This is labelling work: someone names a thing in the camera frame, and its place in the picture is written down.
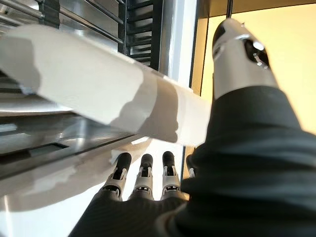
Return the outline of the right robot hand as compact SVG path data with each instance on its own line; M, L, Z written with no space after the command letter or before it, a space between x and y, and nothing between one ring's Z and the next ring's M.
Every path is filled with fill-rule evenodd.
M235 19L212 44L213 100L194 177L162 201L118 201L102 188L73 237L313 237L316 137L305 132L264 46Z

